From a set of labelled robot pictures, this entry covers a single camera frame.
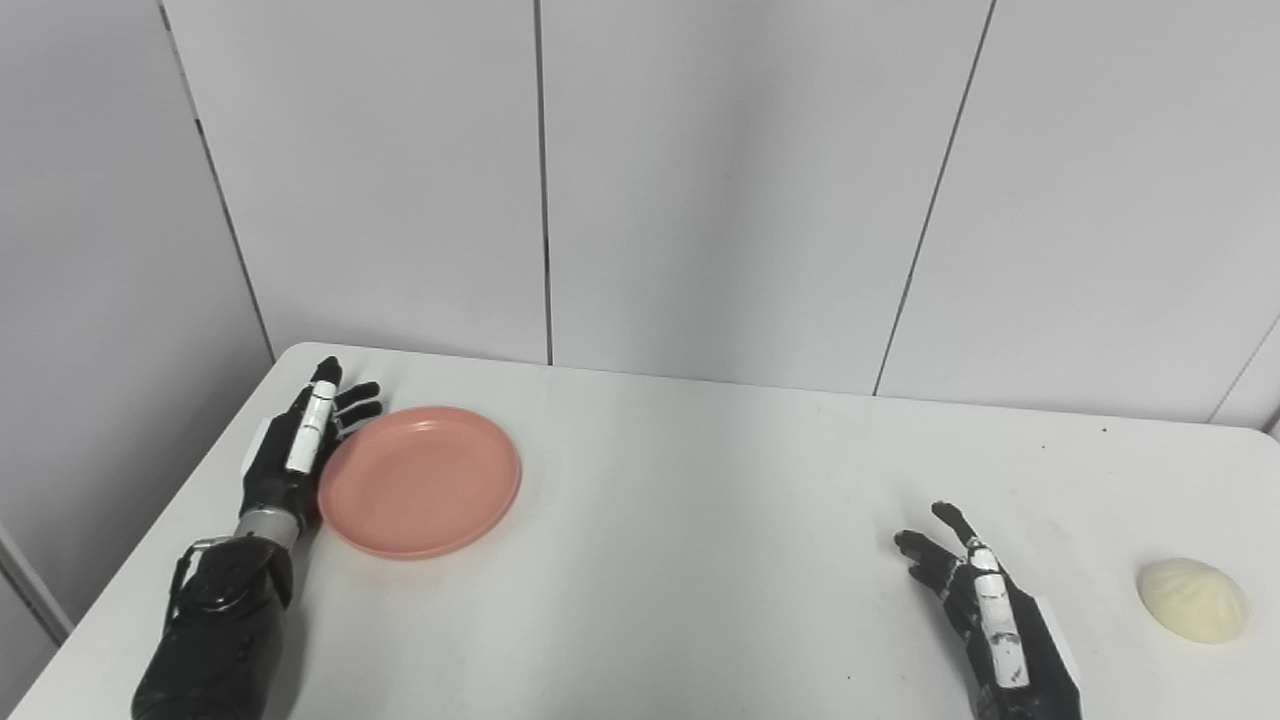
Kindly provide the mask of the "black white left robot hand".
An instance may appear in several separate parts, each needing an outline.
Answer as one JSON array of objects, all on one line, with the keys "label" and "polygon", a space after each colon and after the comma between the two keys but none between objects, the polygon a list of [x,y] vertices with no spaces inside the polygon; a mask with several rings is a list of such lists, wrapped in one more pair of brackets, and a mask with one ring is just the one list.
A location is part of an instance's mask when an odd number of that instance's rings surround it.
[{"label": "black white left robot hand", "polygon": [[328,461],[357,427],[385,411],[378,382],[339,391],[342,377],[338,357],[325,357],[287,410],[269,418],[244,469],[239,515],[283,511],[300,533],[316,521],[317,491]]}]

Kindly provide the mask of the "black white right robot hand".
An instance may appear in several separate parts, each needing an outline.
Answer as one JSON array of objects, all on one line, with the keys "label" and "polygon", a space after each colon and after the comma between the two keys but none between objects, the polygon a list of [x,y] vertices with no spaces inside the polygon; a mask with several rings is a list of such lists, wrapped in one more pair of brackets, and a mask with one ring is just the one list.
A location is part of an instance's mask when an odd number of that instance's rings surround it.
[{"label": "black white right robot hand", "polygon": [[961,555],[909,529],[893,543],[963,643],[975,679],[974,716],[1080,719],[1080,689],[1037,600],[1014,582],[959,507],[937,501],[931,512],[955,533]]}]

